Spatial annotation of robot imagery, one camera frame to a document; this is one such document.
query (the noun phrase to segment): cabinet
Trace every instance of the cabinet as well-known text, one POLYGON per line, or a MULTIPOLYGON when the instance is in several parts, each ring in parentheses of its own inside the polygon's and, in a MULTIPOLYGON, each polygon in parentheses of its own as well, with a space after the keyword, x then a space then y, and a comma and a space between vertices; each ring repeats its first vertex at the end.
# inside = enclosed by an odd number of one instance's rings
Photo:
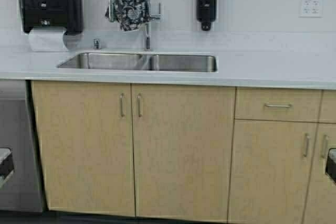
POLYGON ((315 123, 236 120, 231 223, 301 224, 316 128, 315 123))
POLYGON ((227 219, 235 89, 135 85, 137 216, 227 219))
POLYGON ((33 82, 51 210, 134 216, 131 86, 33 82))
POLYGON ((324 91, 320 123, 336 123, 336 92, 324 91))
POLYGON ((336 148, 336 125, 320 124, 304 224, 335 223, 336 184, 325 173, 328 151, 336 148))
POLYGON ((238 88, 236 119, 318 122, 322 92, 238 88))

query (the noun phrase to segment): black paper towel dispenser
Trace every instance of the black paper towel dispenser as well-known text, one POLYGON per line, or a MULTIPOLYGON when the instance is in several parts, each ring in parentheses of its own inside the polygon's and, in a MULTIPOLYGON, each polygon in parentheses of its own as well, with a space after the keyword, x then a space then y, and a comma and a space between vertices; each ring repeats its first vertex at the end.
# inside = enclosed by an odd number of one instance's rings
POLYGON ((81 0, 19 0, 23 30, 34 27, 64 27, 67 34, 83 30, 81 0))

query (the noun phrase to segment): drawer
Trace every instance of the drawer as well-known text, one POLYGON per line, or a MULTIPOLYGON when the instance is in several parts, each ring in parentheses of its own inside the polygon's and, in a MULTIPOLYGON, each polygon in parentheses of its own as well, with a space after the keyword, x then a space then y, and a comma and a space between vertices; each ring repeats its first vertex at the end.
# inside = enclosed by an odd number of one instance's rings
POLYGON ((336 91, 323 92, 320 122, 336 123, 336 91))
POLYGON ((318 122, 322 91, 237 90, 236 119, 318 122))

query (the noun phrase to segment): stainless steel sink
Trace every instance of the stainless steel sink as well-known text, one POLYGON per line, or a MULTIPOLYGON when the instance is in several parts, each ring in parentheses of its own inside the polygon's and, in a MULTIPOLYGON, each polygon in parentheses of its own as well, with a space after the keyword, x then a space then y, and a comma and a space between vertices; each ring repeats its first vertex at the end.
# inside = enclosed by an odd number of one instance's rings
POLYGON ((153 71, 216 72, 216 59, 212 56, 154 55, 153 71))
POLYGON ((216 72, 213 56, 83 53, 58 68, 216 72))

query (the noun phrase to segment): patterned face mask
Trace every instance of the patterned face mask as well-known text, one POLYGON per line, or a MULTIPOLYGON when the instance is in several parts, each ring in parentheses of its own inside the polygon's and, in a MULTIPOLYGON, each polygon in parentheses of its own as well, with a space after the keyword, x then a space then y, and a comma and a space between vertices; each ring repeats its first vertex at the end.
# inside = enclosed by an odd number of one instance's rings
POLYGON ((148 0, 113 0, 113 15, 122 31, 135 31, 150 21, 148 0))

